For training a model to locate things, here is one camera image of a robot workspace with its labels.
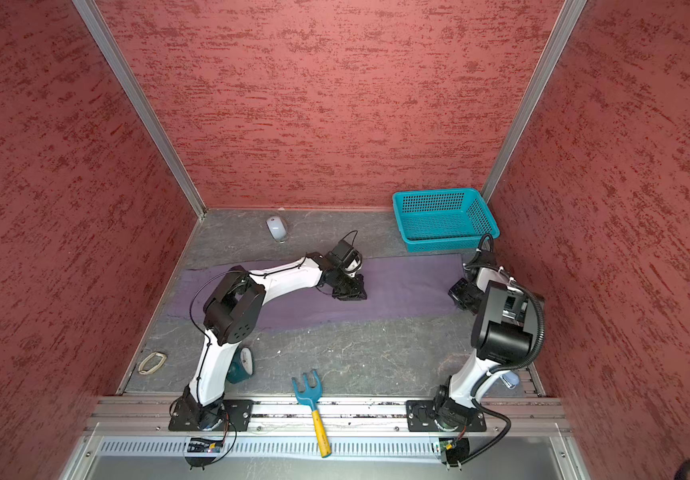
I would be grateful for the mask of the purple trousers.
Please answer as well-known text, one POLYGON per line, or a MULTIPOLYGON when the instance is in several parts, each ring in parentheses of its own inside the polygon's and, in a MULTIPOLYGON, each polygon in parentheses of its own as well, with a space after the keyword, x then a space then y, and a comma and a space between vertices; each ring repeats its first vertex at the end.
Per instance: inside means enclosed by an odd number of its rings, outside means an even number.
POLYGON ((360 270, 367 298, 340 301, 331 288, 304 289, 262 308, 258 330, 293 330, 338 322, 443 316, 456 307, 448 290, 463 277, 459 253, 368 258, 360 270))

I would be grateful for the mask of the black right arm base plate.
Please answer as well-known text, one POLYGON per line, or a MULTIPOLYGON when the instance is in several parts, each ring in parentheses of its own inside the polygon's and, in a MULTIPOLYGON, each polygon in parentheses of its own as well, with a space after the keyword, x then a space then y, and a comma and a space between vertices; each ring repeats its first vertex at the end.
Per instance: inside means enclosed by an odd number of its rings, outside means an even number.
POLYGON ((410 432, 466 432, 487 430, 483 413, 452 400, 437 404, 434 400, 408 400, 405 403, 410 432))

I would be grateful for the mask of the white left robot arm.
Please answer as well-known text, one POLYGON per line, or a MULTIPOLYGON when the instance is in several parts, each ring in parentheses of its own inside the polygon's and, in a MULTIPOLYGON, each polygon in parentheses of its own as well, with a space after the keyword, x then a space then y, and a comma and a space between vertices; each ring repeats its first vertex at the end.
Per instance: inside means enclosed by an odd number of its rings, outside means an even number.
POLYGON ((204 302, 204 319, 198 328, 203 348, 193 378, 173 403, 170 428, 209 431, 223 425, 225 384, 234 354, 253 332, 265 304, 323 286, 331 288, 336 300, 365 300, 362 264, 357 250, 341 245, 325 255, 309 253, 265 270, 229 269, 204 302))

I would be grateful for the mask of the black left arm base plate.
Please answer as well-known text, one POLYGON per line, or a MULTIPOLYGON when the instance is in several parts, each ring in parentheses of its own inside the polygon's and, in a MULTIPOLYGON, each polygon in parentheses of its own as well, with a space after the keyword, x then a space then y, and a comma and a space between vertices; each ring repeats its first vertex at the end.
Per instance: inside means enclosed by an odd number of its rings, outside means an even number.
POLYGON ((192 409, 183 398, 170 405, 168 430, 171 432, 218 432, 226 428, 245 432, 252 416, 252 400, 223 400, 209 409, 192 409))

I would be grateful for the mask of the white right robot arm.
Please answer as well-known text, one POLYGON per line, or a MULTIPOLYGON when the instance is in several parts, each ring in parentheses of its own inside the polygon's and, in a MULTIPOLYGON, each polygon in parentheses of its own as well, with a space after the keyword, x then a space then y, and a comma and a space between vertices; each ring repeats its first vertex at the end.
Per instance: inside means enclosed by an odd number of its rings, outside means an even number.
POLYGON ((452 287, 456 305, 474 314, 473 353, 439 388, 434 400, 437 425, 446 431, 483 417, 481 401, 507 373, 525 368, 545 341, 545 300, 519 284, 504 268, 481 266, 452 287))

